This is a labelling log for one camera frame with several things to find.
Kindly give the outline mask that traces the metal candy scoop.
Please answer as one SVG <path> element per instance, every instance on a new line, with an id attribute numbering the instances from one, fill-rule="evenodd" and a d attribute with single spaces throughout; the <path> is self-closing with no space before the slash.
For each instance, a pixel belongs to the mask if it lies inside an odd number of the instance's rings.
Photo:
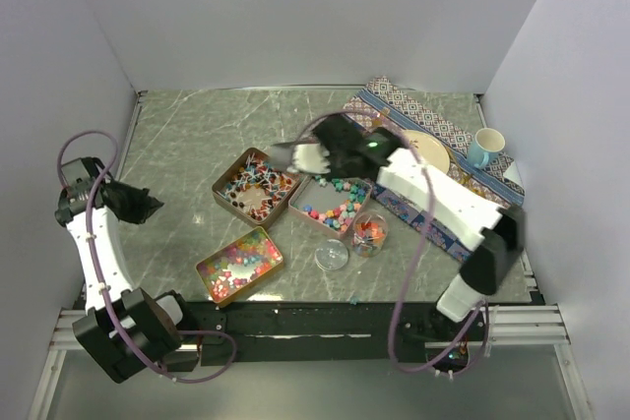
<path id="1" fill-rule="evenodd" d="M 277 143 L 269 146 L 267 155 L 270 165 L 281 171 L 289 171 L 293 165 L 294 142 Z"/>

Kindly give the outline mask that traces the clear plastic candy jar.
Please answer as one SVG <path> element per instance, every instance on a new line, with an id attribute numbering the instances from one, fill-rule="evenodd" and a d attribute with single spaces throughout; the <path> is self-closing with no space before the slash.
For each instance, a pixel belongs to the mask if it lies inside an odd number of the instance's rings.
<path id="1" fill-rule="evenodd" d="M 374 211 L 361 213 L 351 229 L 351 247 L 362 258 L 376 256 L 382 250 L 389 232 L 385 218 Z"/>

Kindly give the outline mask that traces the clear jar lid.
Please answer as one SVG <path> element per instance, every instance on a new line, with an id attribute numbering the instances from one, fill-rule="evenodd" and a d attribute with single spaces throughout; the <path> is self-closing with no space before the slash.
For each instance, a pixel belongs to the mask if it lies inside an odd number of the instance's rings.
<path id="1" fill-rule="evenodd" d="M 348 250 L 341 240 L 328 239 L 316 248 L 314 258 L 321 270 L 340 270 L 348 262 Z"/>

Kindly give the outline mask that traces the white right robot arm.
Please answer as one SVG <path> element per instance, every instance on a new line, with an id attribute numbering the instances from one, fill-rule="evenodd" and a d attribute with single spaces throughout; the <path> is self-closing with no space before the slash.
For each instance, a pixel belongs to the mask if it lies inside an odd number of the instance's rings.
<path id="1" fill-rule="evenodd" d="M 433 332 L 453 339 L 465 316 L 495 294 L 520 259 L 526 240 L 522 207 L 501 207 L 428 164 L 400 133 L 378 127 L 365 134 L 342 113 L 317 119 L 311 131 L 329 153 L 332 176 L 370 179 L 426 212 L 469 251 L 459 273 L 442 293 L 430 320 Z"/>

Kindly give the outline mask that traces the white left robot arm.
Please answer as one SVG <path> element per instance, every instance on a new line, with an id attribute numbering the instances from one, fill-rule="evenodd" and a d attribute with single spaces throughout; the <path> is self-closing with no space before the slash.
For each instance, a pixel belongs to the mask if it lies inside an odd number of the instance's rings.
<path id="1" fill-rule="evenodd" d="M 90 191 L 103 168 L 97 157 L 82 157 L 61 166 L 64 186 L 55 218 L 76 244 L 86 284 L 86 314 L 73 324 L 73 334 L 109 378 L 120 384 L 146 365 L 118 333 L 106 310 L 104 293 L 122 328 L 153 362 L 165 360 L 190 339 L 196 319 L 179 293 L 170 290 L 153 298 L 132 286 L 119 223 L 142 224 L 163 203 L 147 189 L 106 177 L 89 207 Z"/>

